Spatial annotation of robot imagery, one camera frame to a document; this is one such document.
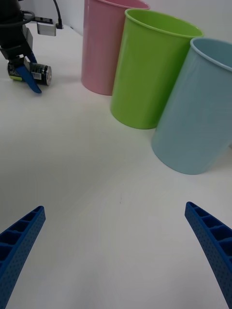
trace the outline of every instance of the barcode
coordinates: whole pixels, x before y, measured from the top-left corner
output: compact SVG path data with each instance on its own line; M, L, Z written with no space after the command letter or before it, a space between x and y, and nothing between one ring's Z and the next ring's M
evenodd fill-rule
M41 73L31 72L34 79L42 79Z

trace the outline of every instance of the cable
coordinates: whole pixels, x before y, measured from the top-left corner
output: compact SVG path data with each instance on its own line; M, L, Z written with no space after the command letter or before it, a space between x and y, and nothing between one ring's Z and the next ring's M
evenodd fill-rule
M13 28L13 27L20 27L22 25L25 25L32 21L35 18L35 14L31 11L22 11L23 15L24 14L30 14L31 16L25 20L19 21L18 23L12 23L12 24L0 24L0 29L3 28Z
M53 2L54 2L54 4L55 4L55 6L56 6L57 14L58 14L58 24L57 24L57 28L58 28L58 29L63 29L62 19L61 19L59 7L58 7L58 4L57 4L57 0L53 0Z

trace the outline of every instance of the bucket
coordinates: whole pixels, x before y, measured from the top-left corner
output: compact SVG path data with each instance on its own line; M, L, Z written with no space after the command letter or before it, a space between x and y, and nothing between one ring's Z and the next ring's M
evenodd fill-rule
M112 95L118 55L128 8L149 9L140 0L85 0L82 84Z
M195 38L152 139L184 174L209 169L232 141L232 44Z
M162 13L129 9L116 71L112 115L127 126L156 127L196 26Z

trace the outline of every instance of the black can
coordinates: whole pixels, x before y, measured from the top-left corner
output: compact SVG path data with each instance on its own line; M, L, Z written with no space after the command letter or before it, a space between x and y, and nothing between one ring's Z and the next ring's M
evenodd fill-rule
M49 86L52 80L52 69L50 66L39 63L28 63L27 69L32 74L33 78L36 80L36 83ZM12 63L8 62L8 74L11 79L17 81L24 81L23 78L15 70L15 67Z

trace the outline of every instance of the white wall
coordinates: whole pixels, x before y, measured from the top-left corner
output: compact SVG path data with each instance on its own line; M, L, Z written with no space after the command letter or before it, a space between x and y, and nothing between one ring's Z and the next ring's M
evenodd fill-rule
M82 33L84 0L57 1L63 22ZM207 36L232 42L232 0L147 0L147 3L152 10L196 24ZM53 0L24 0L21 6L57 20Z
M57 0L62 21L83 33L84 0ZM20 3L22 9L34 11L39 17L53 18L58 21L53 0L24 0Z

